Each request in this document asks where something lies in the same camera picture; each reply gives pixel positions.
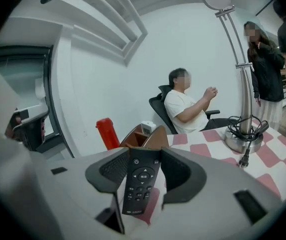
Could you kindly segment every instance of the woman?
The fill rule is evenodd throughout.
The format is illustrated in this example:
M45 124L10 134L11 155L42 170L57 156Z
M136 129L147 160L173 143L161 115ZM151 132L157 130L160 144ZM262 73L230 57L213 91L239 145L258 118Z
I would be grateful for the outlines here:
M284 57L276 45L255 23L244 24L248 37L248 61L253 63L251 70L254 98L259 106L257 117L267 120L270 127L278 130L283 110L283 83L281 69Z

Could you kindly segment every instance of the red bottle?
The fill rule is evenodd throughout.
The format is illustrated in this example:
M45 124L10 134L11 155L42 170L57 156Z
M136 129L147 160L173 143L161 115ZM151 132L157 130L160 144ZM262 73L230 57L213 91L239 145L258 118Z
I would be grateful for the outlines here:
M109 118L104 118L96 122L96 128L107 148L112 150L120 146L117 134L115 133L113 122Z

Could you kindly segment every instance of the black office chair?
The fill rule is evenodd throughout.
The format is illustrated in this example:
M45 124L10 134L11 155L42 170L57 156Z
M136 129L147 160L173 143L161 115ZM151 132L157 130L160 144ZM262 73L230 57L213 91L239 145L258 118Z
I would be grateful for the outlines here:
M154 109L154 111L159 115L159 117L165 122L167 127L170 129L171 133L178 134L164 106L165 97L167 96L169 91L172 90L172 88L169 85L161 85L158 88L161 90L161 93L158 94L156 97L150 98L148 102L151 105L151 107ZM215 115L219 113L220 113L219 110L211 110L211 111L205 112L208 119L211 118L211 115Z

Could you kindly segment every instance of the table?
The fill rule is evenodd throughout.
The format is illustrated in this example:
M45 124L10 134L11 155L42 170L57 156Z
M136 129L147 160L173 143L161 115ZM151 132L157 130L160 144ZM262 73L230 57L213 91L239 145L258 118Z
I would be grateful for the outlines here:
M253 126L258 126L259 122L253 120ZM226 127L207 130L202 132L192 132L188 134L168 135L168 144L171 148L181 149L195 153L197 156L206 156L218 159L226 163L238 166L243 154L231 150L224 143L224 133ZM272 128L263 134L261 148L249 155L249 165L245 169L248 174L257 179L281 200L286 200L286 137ZM141 236L154 221L158 219L161 212L163 199L166 193L165 176L161 170L151 192L150 202L146 211L142 215L127 216L122 215L126 232L132 237Z

